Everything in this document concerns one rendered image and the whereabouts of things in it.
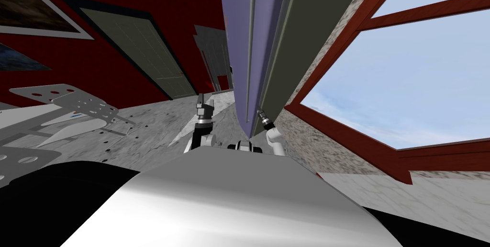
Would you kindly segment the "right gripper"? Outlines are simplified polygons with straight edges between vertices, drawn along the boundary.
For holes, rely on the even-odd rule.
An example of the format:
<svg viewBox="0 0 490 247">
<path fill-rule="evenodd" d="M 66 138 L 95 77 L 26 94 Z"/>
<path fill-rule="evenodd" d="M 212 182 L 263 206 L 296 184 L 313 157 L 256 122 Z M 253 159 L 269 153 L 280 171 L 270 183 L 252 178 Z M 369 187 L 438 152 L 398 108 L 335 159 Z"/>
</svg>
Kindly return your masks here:
<svg viewBox="0 0 490 247">
<path fill-rule="evenodd" d="M 261 121 L 261 124 L 263 125 L 263 128 L 268 131 L 272 128 L 274 128 L 273 122 L 267 117 L 265 112 L 262 109 L 257 110 L 258 117 Z"/>
</svg>

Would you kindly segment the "grey perforated metal chair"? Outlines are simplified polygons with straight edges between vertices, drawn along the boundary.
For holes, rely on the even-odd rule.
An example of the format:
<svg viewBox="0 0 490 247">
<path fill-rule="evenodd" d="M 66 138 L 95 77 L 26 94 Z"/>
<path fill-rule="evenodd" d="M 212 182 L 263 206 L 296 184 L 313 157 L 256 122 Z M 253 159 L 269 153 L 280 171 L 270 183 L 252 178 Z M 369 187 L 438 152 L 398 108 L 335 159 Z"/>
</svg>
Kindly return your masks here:
<svg viewBox="0 0 490 247">
<path fill-rule="evenodd" d="M 129 124 L 135 124 L 118 115 L 119 110 L 91 95 L 83 90 L 67 84 L 43 85 L 24 88 L 12 88 L 10 92 L 27 97 L 31 100 L 39 101 L 45 104 L 54 104 L 58 107 L 69 111 L 77 111 L 84 115 L 101 121 L 101 128 L 113 123 L 113 119 L 120 119 Z"/>
<path fill-rule="evenodd" d="M 53 150 L 0 146 L 0 188 L 44 167 L 61 155 Z"/>
</svg>

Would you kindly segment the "dark blue picture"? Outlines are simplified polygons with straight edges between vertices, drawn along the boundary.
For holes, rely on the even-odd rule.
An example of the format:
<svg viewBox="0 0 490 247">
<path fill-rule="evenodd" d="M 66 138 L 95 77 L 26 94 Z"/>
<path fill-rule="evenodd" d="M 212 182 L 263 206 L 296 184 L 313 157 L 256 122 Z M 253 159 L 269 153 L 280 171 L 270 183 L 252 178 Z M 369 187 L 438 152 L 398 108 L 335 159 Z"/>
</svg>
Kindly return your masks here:
<svg viewBox="0 0 490 247">
<path fill-rule="evenodd" d="M 0 43 L 0 71 L 51 70 L 45 65 Z"/>
</svg>

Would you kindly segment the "red framed window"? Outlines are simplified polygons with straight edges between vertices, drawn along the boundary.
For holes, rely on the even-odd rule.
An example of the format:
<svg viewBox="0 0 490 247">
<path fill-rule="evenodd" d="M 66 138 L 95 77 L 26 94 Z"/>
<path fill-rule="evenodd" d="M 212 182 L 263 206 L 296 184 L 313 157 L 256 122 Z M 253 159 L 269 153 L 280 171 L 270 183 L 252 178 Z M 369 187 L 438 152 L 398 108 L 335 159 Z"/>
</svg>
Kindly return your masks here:
<svg viewBox="0 0 490 247">
<path fill-rule="evenodd" d="M 359 0 L 286 110 L 393 179 L 490 172 L 490 0 Z"/>
</svg>

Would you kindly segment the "grey framed dark picture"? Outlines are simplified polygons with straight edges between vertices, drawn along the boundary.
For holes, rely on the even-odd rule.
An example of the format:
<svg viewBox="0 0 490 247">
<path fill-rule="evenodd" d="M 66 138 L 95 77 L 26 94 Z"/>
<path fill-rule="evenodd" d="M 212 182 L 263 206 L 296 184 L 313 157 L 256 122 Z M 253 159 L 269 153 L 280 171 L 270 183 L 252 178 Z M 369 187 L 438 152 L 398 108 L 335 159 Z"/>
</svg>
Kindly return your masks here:
<svg viewBox="0 0 490 247">
<path fill-rule="evenodd" d="M 50 0 L 0 0 L 0 33 L 93 40 Z"/>
</svg>

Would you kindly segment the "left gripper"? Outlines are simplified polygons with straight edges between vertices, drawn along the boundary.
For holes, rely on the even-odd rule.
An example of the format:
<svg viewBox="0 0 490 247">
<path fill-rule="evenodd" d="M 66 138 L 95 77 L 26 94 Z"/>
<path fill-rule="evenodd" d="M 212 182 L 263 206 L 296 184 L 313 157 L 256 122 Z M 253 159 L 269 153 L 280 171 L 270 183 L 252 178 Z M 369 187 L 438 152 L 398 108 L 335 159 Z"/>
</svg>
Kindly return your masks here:
<svg viewBox="0 0 490 247">
<path fill-rule="evenodd" d="M 204 94 L 200 93 L 197 100 L 197 116 L 199 124 L 208 124 L 212 122 L 214 111 L 214 100 L 209 100 L 209 104 L 204 103 Z"/>
</svg>

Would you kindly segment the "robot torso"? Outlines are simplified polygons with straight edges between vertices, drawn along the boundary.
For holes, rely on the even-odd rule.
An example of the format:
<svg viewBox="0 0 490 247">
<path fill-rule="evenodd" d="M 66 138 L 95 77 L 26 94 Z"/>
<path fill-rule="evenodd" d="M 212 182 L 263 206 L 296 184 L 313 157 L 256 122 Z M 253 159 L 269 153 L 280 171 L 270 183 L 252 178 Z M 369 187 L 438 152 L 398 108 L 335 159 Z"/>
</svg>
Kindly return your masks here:
<svg viewBox="0 0 490 247">
<path fill-rule="evenodd" d="M 290 157 L 202 146 L 119 188 L 61 247 L 402 247 Z"/>
</svg>

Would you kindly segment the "olive grey door leaf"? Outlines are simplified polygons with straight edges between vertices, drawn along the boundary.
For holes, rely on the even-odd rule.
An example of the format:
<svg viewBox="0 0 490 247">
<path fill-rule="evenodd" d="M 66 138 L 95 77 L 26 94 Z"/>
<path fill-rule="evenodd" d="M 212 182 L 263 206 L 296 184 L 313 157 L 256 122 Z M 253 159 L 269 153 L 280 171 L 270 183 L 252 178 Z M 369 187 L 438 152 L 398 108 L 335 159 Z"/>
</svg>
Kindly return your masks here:
<svg viewBox="0 0 490 247">
<path fill-rule="evenodd" d="M 260 107 L 275 118 L 352 0 L 283 0 Z"/>
</svg>

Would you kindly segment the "grey cabinet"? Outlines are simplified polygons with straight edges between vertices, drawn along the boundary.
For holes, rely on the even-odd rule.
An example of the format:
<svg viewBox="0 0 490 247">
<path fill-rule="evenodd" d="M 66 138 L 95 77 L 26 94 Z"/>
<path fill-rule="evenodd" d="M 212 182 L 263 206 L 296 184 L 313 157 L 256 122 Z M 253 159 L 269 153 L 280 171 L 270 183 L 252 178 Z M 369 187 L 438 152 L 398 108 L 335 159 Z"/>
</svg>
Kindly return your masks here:
<svg viewBox="0 0 490 247">
<path fill-rule="evenodd" d="M 225 30 L 195 25 L 193 36 L 215 91 L 233 88 Z"/>
</svg>

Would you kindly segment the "grey green panelled door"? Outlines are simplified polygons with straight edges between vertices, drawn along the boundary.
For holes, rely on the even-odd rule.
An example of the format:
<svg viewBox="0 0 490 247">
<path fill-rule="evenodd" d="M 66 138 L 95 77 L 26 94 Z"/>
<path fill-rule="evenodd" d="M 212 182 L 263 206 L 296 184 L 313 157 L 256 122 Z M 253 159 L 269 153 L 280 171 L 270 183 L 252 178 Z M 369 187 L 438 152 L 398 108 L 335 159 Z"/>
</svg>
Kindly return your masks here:
<svg viewBox="0 0 490 247">
<path fill-rule="evenodd" d="M 198 95 L 149 12 L 96 0 L 62 1 L 169 100 Z"/>
</svg>

